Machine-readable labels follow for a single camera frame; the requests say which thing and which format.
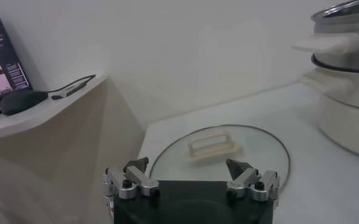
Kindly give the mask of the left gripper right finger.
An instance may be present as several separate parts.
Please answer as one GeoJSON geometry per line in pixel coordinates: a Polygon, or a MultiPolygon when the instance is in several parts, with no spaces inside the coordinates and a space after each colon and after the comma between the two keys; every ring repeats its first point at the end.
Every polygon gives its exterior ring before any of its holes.
{"type": "Polygon", "coordinates": [[[226,165],[232,177],[227,182],[228,201],[249,197],[255,201],[279,199],[280,177],[276,171],[266,170],[263,174],[249,163],[226,159],[226,165]]]}

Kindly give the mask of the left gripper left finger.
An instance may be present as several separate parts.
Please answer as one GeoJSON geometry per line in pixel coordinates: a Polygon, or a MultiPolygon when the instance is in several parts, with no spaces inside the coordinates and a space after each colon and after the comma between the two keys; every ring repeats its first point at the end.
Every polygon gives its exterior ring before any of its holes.
{"type": "Polygon", "coordinates": [[[145,174],[148,164],[148,157],[144,157],[129,161],[121,170],[106,168],[102,176],[103,196],[123,200],[131,200],[138,194],[148,198],[159,197],[159,182],[145,174]]]}

